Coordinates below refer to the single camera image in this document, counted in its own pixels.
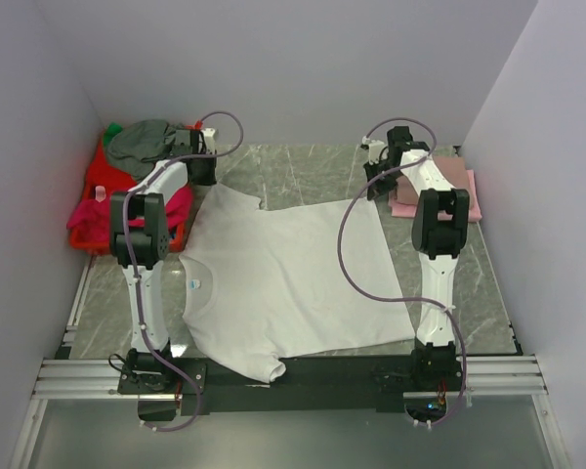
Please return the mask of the white t-shirt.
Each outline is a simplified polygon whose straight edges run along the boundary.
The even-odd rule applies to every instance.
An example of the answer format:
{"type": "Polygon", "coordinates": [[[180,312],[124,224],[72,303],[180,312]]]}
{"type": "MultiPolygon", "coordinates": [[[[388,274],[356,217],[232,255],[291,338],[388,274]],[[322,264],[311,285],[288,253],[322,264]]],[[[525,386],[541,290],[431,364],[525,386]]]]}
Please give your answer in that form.
{"type": "Polygon", "coordinates": [[[197,349],[254,380],[273,382],[288,358],[415,335],[369,201],[267,211],[257,197],[217,185],[180,258],[197,349]]]}

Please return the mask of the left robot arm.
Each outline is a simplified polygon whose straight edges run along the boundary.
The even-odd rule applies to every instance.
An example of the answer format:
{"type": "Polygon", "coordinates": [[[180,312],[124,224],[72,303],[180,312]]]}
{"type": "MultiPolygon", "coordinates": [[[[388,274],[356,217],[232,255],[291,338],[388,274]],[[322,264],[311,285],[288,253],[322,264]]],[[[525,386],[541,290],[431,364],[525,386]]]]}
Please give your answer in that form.
{"type": "Polygon", "coordinates": [[[212,185],[218,131],[197,123],[170,144],[167,156],[127,191],[110,198],[109,250],[128,288],[131,348],[122,362],[119,391],[164,393],[198,381],[174,362],[163,317],[162,269],[170,250],[167,204],[191,182],[212,185]]]}

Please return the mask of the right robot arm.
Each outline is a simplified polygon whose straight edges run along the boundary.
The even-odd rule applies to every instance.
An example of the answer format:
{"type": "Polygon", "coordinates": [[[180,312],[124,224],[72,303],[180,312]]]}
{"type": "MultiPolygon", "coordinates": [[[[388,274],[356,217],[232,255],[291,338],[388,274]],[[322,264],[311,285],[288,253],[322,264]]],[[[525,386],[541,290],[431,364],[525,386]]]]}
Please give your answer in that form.
{"type": "Polygon", "coordinates": [[[360,147],[367,152],[363,168],[372,183],[368,198],[396,188],[398,182],[391,178],[398,176],[417,195],[411,240],[421,265],[422,298],[411,375],[420,387],[436,387],[461,375],[448,313],[458,258],[467,241],[470,195],[449,182],[429,146],[416,142],[407,126],[390,129],[385,142],[367,134],[360,147]]]}

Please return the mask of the folded pink t-shirt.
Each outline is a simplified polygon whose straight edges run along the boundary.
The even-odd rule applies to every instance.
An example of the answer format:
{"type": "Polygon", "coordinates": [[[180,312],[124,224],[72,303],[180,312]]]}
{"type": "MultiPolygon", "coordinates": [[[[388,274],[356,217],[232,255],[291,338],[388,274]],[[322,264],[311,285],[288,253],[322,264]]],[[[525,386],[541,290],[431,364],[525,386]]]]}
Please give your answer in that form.
{"type": "MultiPolygon", "coordinates": [[[[477,198],[475,174],[473,170],[465,170],[462,175],[447,177],[456,187],[466,189],[470,197],[470,209],[468,221],[476,223],[481,219],[481,209],[477,198]]],[[[392,216],[401,219],[413,219],[415,217],[418,194],[405,177],[398,179],[397,187],[389,195],[388,202],[392,216]]]]}

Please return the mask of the folded tan t-shirt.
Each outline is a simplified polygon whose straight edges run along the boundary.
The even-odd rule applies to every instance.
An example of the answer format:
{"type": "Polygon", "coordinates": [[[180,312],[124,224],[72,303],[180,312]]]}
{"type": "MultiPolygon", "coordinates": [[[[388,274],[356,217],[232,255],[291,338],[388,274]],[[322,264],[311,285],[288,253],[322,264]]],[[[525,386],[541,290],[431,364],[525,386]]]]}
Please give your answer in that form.
{"type": "Polygon", "coordinates": [[[462,157],[434,156],[425,162],[406,168],[397,177],[395,199],[404,205],[416,206],[419,195],[433,189],[449,192],[470,189],[468,171],[462,157]]]}

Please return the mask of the grey t-shirt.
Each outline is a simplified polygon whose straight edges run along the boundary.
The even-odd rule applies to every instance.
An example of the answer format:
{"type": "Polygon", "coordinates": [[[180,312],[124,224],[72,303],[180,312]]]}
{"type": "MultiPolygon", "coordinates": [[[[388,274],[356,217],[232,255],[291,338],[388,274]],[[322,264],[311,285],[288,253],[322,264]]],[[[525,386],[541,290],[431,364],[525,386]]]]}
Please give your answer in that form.
{"type": "Polygon", "coordinates": [[[134,123],[115,135],[105,148],[107,163],[141,181],[160,160],[170,157],[175,145],[188,144],[189,130],[163,119],[134,123]]]}

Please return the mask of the green t-shirt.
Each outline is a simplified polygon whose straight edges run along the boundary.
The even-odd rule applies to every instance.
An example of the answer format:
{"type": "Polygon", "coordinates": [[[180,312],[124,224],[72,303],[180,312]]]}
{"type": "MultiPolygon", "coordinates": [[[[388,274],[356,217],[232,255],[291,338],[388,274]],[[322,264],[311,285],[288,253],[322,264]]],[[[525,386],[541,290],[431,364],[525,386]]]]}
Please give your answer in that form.
{"type": "Polygon", "coordinates": [[[102,143],[106,147],[112,139],[123,130],[123,127],[115,122],[111,122],[103,132],[102,143]]]}

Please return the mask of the red plastic bin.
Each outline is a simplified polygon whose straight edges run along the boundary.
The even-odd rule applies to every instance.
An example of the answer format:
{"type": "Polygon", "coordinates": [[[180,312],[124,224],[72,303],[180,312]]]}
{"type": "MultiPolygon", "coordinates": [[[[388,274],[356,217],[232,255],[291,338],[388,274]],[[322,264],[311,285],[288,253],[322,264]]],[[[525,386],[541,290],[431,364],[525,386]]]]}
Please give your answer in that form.
{"type": "MultiPolygon", "coordinates": [[[[111,123],[101,136],[85,174],[80,201],[66,224],[70,246],[92,255],[109,253],[110,196],[117,191],[128,191],[136,185],[128,173],[116,169],[106,160],[107,144],[121,130],[119,124],[111,123]]],[[[185,245],[188,233],[186,223],[193,200],[191,187],[185,185],[166,203],[171,252],[180,252],[185,245]]]]}

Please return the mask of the red t-shirt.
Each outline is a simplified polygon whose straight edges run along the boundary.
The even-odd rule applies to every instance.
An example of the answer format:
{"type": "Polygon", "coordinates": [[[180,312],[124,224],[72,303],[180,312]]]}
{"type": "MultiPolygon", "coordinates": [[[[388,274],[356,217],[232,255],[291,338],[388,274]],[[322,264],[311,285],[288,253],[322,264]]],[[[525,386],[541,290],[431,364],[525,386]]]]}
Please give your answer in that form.
{"type": "Polygon", "coordinates": [[[85,172],[81,199],[94,198],[96,187],[104,187],[107,193],[111,193],[115,190],[131,189],[136,184],[129,174],[108,164],[103,141],[98,140],[93,160],[85,172]]]}

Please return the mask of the magenta t-shirt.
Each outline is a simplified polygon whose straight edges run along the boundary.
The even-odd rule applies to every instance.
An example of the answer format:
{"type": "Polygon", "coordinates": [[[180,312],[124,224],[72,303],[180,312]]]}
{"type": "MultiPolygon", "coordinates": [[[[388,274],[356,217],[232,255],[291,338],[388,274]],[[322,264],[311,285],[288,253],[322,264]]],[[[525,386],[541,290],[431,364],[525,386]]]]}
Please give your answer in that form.
{"type": "MultiPolygon", "coordinates": [[[[165,205],[167,225],[175,230],[187,218],[193,201],[191,188],[183,187],[176,191],[165,205]]],[[[81,201],[69,217],[66,228],[76,239],[84,243],[108,244],[110,233],[110,199],[102,201],[94,198],[81,201]]]]}

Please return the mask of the black base beam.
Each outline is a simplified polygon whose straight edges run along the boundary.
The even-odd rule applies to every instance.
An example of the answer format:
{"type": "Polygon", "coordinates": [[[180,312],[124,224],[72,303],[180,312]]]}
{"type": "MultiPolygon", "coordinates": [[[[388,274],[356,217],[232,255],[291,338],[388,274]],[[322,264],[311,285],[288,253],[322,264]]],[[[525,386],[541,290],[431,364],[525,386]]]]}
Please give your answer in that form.
{"type": "Polygon", "coordinates": [[[130,352],[117,368],[117,392],[141,399],[147,422],[214,412],[374,409],[444,416],[449,392],[466,386],[466,363],[450,347],[408,355],[304,357],[284,360],[272,383],[247,378],[209,359],[176,358],[169,365],[130,352]]]}

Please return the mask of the aluminium rail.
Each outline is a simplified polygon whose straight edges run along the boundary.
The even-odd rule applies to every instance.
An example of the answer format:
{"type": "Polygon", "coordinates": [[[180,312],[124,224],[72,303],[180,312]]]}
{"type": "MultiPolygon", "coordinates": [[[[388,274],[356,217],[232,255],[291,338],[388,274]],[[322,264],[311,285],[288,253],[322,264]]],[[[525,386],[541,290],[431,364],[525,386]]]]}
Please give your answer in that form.
{"type": "Polygon", "coordinates": [[[120,372],[103,360],[44,360],[32,391],[36,400],[118,398],[120,372]]]}

